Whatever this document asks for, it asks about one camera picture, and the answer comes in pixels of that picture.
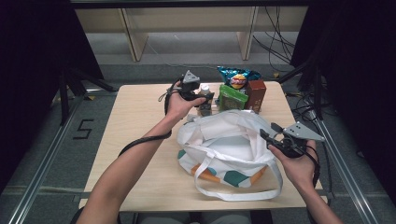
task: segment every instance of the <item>green package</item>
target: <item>green package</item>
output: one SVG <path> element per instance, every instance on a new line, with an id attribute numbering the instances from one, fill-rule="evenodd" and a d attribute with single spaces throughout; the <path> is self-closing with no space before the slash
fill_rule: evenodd
<path id="1" fill-rule="evenodd" d="M 248 96 L 224 84 L 219 89 L 219 110 L 244 109 Z"/>

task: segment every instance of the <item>brown box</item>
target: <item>brown box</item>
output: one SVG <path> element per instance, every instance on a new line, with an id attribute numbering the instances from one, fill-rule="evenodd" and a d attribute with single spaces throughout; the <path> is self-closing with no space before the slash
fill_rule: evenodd
<path id="1" fill-rule="evenodd" d="M 260 113 L 262 100 L 264 99 L 266 91 L 267 88 L 265 87 L 262 79 L 249 81 L 247 83 L 246 95 L 248 96 L 248 99 L 245 103 L 245 109 L 251 109 L 256 114 Z"/>

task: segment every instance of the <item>black tape marking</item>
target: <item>black tape marking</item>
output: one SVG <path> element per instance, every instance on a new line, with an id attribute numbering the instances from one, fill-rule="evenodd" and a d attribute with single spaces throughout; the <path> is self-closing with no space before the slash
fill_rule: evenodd
<path id="1" fill-rule="evenodd" d="M 83 128 L 81 128 L 81 127 L 82 127 L 82 124 L 83 124 L 85 121 L 93 121 L 93 119 L 82 119 L 82 120 L 81 120 L 81 123 L 80 123 L 79 126 L 78 126 L 77 131 L 78 131 L 78 132 L 85 132 L 85 131 L 86 131 L 87 134 L 86 134 L 85 136 L 83 136 L 83 137 L 73 137 L 73 140 L 88 139 L 88 138 L 90 137 L 90 133 L 91 133 L 92 129 L 83 129 Z"/>

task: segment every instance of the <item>tote bag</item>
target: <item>tote bag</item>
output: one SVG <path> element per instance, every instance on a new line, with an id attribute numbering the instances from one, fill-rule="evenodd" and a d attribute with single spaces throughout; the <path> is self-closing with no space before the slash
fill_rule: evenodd
<path id="1" fill-rule="evenodd" d="M 196 118 L 183 125 L 177 134 L 182 149 L 179 164 L 194 176 L 195 187 L 204 195 L 224 201 L 257 201 L 275 198 L 283 180 L 276 158 L 260 137 L 260 129 L 275 136 L 268 121 L 241 110 L 227 110 L 213 116 Z M 253 193 L 222 193 L 201 188 L 198 177 L 237 188 L 249 188 L 266 168 L 273 172 L 277 189 Z"/>

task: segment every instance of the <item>person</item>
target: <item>person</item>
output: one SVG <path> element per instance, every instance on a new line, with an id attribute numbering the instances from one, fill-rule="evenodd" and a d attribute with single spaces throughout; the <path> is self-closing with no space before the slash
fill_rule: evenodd
<path id="1" fill-rule="evenodd" d="M 205 98 L 185 101 L 180 94 L 171 94 L 166 115 L 143 137 L 169 133 L 178 122 L 188 115 L 191 108 L 202 104 L 204 101 Z M 121 204 L 149 165 L 151 158 L 162 142 L 163 139 L 159 139 L 135 145 L 114 160 L 92 189 L 85 207 L 79 214 L 77 224 L 117 223 Z M 308 161 L 304 157 L 295 160 L 285 158 L 275 147 L 269 148 L 284 164 L 288 178 L 301 193 L 314 219 L 318 223 L 341 222 L 318 196 L 313 186 L 309 186 L 309 183 L 312 185 L 312 161 Z M 150 214 L 150 216 L 141 218 L 141 223 L 190 223 L 186 213 L 179 215 L 177 213 Z M 248 211 L 232 211 L 231 213 L 226 211 L 207 212 L 203 213 L 203 215 L 202 219 L 205 219 L 203 224 L 204 222 L 212 224 L 250 223 Z"/>

